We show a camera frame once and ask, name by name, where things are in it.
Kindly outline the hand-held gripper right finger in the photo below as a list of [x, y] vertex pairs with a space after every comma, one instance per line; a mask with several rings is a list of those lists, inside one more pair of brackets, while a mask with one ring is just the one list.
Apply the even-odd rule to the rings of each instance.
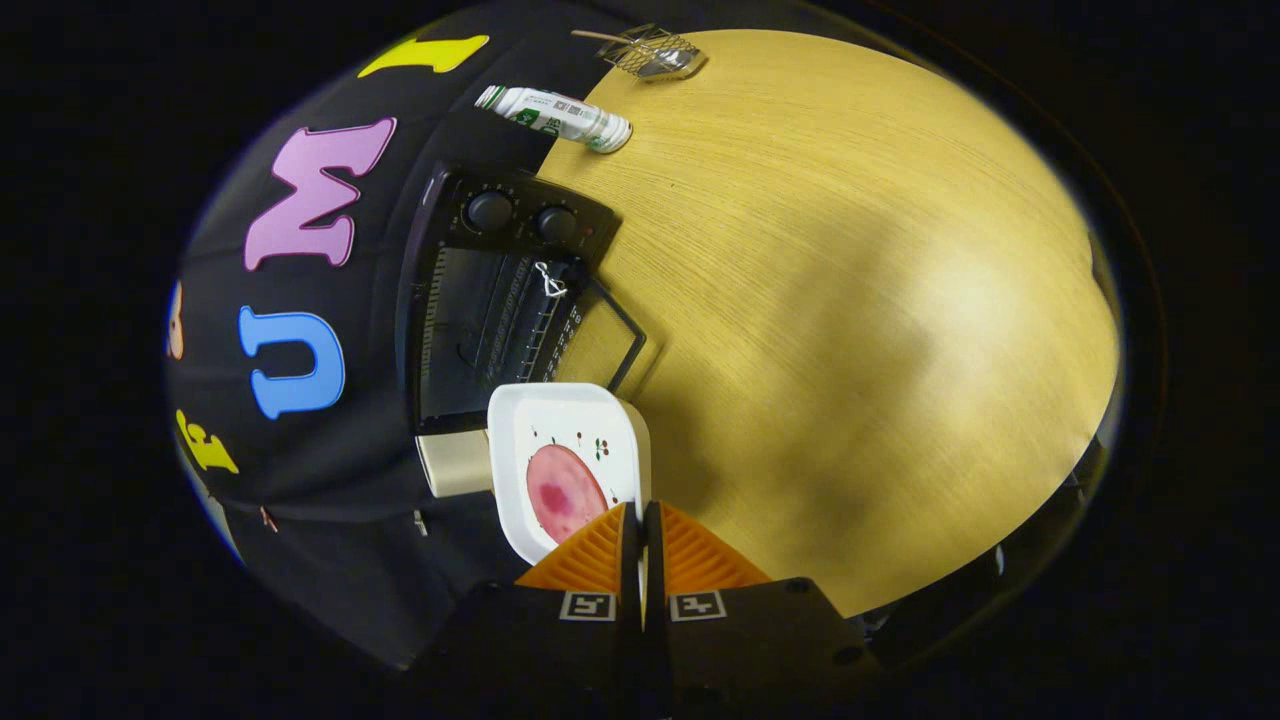
[[774, 579], [671, 503], [645, 511], [645, 701], [657, 719], [855, 719], [886, 679], [806, 577]]

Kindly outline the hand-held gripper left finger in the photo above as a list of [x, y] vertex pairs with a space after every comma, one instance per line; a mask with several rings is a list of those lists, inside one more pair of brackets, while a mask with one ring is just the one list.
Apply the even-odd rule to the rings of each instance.
[[634, 503], [476, 585], [401, 679], [424, 719], [639, 719], [644, 541]]

